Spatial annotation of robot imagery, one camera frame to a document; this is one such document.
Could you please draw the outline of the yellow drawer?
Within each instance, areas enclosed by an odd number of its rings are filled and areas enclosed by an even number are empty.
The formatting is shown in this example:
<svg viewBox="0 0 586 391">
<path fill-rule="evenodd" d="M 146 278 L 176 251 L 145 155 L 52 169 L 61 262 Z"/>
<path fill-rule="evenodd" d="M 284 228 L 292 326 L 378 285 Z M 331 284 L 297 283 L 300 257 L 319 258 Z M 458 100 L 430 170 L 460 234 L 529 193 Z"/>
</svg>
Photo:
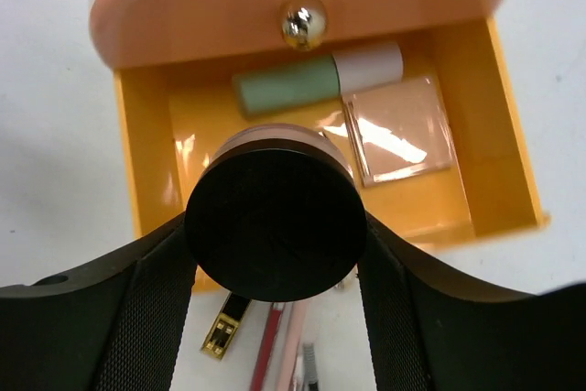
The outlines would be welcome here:
<svg viewBox="0 0 586 391">
<path fill-rule="evenodd" d="M 436 249 L 545 225 L 495 23 L 397 40 L 406 76 L 428 75 L 438 86 L 456 162 L 363 190 L 366 210 L 409 242 Z M 114 73 L 137 234 L 182 212 L 211 154 L 249 126 L 232 77 L 308 59 L 307 52 L 282 49 Z"/>
</svg>

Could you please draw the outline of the grey patterned eyeliner pencil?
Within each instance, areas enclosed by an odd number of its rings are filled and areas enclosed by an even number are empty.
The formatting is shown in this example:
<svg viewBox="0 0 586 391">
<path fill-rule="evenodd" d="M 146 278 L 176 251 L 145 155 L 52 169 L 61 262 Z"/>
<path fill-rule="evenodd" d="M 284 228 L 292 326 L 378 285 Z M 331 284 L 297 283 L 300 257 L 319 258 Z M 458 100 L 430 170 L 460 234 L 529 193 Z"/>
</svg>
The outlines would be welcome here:
<svg viewBox="0 0 586 391">
<path fill-rule="evenodd" d="M 315 355 L 315 346 L 311 342 L 302 344 L 303 360 L 305 368 L 305 382 L 309 391 L 319 391 L 319 377 Z"/>
</svg>

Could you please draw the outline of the gold black lipstick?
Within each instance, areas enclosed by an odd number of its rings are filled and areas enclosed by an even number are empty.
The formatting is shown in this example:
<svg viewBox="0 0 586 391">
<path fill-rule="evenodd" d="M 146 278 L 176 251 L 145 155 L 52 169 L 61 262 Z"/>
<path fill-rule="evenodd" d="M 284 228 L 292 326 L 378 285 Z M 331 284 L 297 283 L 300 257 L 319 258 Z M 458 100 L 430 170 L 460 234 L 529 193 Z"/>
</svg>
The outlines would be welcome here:
<svg viewBox="0 0 586 391">
<path fill-rule="evenodd" d="M 231 292 L 223 303 L 213 325 L 206 335 L 201 346 L 201 351 L 212 358 L 222 360 L 228 351 L 250 304 L 250 299 L 246 299 Z"/>
</svg>

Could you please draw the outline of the round black compact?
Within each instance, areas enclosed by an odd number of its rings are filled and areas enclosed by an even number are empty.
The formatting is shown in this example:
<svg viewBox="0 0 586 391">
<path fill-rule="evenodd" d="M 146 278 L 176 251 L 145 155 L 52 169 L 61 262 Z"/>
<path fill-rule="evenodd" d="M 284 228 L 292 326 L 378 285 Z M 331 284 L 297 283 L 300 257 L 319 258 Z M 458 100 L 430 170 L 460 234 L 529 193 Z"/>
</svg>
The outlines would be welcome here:
<svg viewBox="0 0 586 391">
<path fill-rule="evenodd" d="M 334 287 L 364 253 L 367 221 L 342 152 L 316 131 L 257 125 L 229 138 L 184 217 L 198 266 L 247 299 L 290 302 Z"/>
</svg>

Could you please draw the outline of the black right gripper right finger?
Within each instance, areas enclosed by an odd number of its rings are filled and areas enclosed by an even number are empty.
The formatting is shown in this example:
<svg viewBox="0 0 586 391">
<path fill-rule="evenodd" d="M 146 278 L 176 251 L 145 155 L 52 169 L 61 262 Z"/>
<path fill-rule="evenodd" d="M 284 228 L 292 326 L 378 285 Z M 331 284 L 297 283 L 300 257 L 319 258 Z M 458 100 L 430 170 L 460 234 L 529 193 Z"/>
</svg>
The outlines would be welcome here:
<svg viewBox="0 0 586 391">
<path fill-rule="evenodd" d="M 504 288 L 367 219 L 359 283 L 380 390 L 582 390 L 585 287 Z"/>
</svg>

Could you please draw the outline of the gold drawer knob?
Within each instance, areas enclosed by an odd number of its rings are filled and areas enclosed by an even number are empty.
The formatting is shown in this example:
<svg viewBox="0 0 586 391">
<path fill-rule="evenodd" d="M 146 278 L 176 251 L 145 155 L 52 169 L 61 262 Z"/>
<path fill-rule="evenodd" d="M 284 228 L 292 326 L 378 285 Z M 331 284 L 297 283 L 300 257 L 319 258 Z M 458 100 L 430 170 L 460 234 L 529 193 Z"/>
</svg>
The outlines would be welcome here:
<svg viewBox="0 0 586 391">
<path fill-rule="evenodd" d="M 280 9 L 279 25 L 285 43 L 298 51 L 320 46 L 328 30 L 328 13 L 321 0 L 287 0 Z"/>
</svg>

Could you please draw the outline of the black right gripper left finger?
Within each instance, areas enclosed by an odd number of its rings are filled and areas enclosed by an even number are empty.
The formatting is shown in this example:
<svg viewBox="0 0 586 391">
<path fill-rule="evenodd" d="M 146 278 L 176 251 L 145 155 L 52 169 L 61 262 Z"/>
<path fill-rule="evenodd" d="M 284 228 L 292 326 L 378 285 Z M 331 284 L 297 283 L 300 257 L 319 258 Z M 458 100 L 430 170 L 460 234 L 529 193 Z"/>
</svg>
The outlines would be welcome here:
<svg viewBox="0 0 586 391">
<path fill-rule="evenodd" d="M 168 390 L 196 271 L 183 221 L 3 287 L 2 389 Z"/>
</svg>

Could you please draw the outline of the mint green tube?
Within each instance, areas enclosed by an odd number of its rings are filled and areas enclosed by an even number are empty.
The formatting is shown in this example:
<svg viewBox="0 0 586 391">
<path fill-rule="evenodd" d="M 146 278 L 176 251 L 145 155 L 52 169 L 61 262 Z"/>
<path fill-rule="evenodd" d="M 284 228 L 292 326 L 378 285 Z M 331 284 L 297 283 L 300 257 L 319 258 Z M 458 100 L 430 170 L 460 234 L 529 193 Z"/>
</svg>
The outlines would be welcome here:
<svg viewBox="0 0 586 391">
<path fill-rule="evenodd" d="M 321 103 L 400 81 L 402 51 L 395 41 L 335 51 L 309 60 L 233 76 L 247 115 L 269 114 Z"/>
</svg>

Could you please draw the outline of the pale pink lip pencil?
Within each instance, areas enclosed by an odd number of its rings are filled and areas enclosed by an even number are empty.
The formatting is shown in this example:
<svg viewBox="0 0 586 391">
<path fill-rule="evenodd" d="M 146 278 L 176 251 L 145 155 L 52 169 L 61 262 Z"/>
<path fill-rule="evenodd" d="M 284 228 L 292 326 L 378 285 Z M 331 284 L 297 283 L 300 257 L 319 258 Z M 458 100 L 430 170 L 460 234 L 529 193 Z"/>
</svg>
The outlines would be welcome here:
<svg viewBox="0 0 586 391">
<path fill-rule="evenodd" d="M 308 299 L 296 301 L 292 304 L 279 375 L 275 388 L 276 391 L 289 390 L 308 307 Z"/>
</svg>

